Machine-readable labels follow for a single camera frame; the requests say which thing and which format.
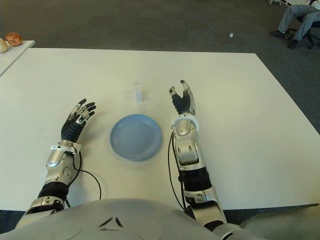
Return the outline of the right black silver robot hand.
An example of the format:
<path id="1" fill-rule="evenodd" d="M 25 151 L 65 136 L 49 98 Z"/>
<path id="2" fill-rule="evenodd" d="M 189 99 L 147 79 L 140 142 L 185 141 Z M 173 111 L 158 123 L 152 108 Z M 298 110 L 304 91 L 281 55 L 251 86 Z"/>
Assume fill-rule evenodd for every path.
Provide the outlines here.
<path id="1" fill-rule="evenodd" d="M 195 116 L 196 115 L 196 105 L 195 105 L 195 99 L 194 99 L 192 90 L 186 81 L 181 79 L 180 83 L 183 86 L 182 96 L 177 94 L 174 86 L 172 86 L 169 89 L 169 93 L 170 93 L 170 96 L 172 99 L 173 106 L 175 107 L 175 109 L 179 115 L 190 114 L 190 115 Z"/>

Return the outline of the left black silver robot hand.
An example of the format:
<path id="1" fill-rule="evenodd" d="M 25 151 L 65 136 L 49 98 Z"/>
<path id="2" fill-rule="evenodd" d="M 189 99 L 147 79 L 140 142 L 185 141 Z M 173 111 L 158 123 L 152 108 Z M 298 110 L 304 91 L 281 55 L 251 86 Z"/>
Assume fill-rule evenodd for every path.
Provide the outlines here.
<path id="1" fill-rule="evenodd" d="M 96 103 L 86 103 L 87 99 L 82 99 L 71 110 L 65 123 L 62 126 L 61 140 L 76 143 L 81 135 L 87 121 L 95 114 Z"/>

